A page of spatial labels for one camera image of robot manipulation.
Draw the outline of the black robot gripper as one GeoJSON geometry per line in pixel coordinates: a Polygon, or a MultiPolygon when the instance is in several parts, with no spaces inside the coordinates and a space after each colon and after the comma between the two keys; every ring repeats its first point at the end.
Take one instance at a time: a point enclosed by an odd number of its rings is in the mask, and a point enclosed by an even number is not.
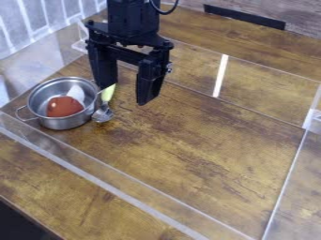
{"type": "Polygon", "coordinates": [[[87,50],[92,77],[100,89],[118,83],[116,61],[139,62],[136,103],[146,105],[161,92],[169,72],[173,43],[159,36],[161,0],[108,0],[107,22],[88,20],[87,50]]]}

